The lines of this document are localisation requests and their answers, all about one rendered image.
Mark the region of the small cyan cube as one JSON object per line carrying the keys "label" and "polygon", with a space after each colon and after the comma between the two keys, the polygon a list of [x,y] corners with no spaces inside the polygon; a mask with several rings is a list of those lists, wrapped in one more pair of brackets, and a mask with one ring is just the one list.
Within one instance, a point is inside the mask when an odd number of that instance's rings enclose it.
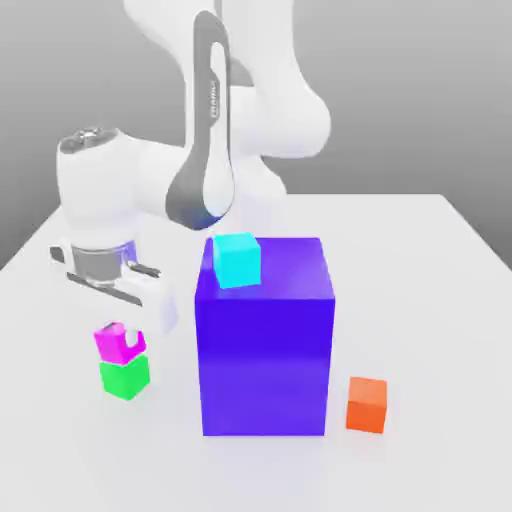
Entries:
{"label": "small cyan cube", "polygon": [[261,283],[261,247],[251,233],[213,237],[213,266],[221,289]]}

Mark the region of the small green cube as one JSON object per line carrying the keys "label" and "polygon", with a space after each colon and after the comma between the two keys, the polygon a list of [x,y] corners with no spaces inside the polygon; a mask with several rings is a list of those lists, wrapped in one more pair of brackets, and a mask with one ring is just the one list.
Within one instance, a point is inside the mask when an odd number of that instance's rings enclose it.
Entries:
{"label": "small green cube", "polygon": [[104,391],[130,401],[150,383],[149,359],[141,354],[125,365],[101,362]]}

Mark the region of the small magenta cube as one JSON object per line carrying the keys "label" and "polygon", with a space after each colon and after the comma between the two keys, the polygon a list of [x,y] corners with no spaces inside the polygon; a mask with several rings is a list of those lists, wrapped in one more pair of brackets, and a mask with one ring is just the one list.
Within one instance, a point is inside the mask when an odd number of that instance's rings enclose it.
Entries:
{"label": "small magenta cube", "polygon": [[94,332],[94,339],[103,362],[125,365],[146,350],[146,341],[139,330],[139,343],[135,347],[127,347],[125,332],[127,329],[120,322],[111,322]]}

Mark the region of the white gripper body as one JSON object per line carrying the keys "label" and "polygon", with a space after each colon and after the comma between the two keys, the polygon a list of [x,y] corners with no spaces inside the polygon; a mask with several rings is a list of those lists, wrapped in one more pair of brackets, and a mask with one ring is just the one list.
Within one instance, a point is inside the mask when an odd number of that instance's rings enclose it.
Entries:
{"label": "white gripper body", "polygon": [[113,285],[92,284],[73,273],[66,277],[101,299],[110,321],[119,321],[155,335],[167,335],[178,320],[172,287],[162,277],[127,271]]}

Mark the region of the small orange cube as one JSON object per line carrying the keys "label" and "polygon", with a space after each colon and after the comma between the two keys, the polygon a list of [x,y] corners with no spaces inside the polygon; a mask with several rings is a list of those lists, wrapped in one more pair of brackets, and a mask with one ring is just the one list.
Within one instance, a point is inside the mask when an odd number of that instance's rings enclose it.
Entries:
{"label": "small orange cube", "polygon": [[348,390],[346,428],[382,434],[387,413],[387,382],[351,377]]}

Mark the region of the large purple box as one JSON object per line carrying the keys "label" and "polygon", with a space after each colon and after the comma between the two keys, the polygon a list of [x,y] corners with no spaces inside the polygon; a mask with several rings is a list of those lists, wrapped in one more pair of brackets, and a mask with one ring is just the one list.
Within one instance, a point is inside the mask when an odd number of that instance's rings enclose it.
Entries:
{"label": "large purple box", "polygon": [[317,238],[262,238],[260,284],[221,289],[213,243],[195,291],[206,436],[325,432],[335,293]]}

